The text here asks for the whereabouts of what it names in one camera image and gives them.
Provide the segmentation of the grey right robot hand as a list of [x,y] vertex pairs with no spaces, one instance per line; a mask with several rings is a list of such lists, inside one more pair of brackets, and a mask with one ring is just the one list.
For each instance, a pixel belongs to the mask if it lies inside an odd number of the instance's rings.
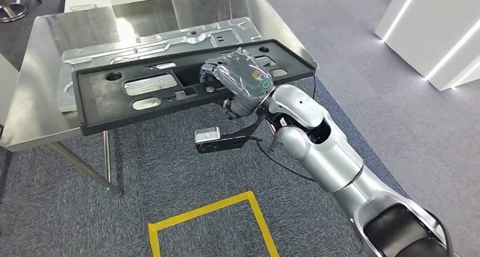
[[233,95],[238,104],[249,111],[256,109],[275,88],[273,77],[244,48],[217,58],[210,58],[200,68],[200,82],[217,79]]

